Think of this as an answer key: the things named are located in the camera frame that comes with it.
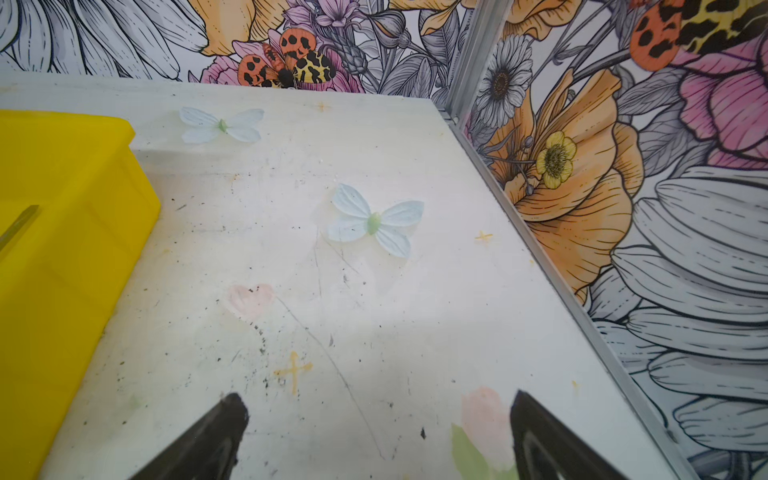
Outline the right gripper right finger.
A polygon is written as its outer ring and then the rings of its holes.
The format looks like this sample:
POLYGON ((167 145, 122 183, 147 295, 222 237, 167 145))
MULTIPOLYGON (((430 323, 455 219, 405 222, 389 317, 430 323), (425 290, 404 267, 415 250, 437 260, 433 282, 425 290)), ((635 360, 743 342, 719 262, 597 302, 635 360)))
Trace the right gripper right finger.
POLYGON ((520 479, 626 479, 529 393, 517 392, 509 418, 520 479))

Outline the black yellow handled screwdriver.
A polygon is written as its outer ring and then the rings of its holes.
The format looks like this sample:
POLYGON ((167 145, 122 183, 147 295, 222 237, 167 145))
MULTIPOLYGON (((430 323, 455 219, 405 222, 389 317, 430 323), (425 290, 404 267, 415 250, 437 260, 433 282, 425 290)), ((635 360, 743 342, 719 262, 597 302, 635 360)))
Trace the black yellow handled screwdriver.
POLYGON ((0 251, 13 241, 14 237, 34 218, 38 210, 39 205, 30 205, 17 216, 0 237, 0 251))

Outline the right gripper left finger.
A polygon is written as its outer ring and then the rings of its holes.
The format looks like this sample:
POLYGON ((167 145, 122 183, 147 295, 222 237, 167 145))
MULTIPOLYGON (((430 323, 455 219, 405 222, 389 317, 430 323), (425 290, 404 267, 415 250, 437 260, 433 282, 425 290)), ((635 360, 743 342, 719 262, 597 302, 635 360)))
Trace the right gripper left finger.
POLYGON ((240 395, 230 393, 131 479, 229 479, 248 422, 240 395))

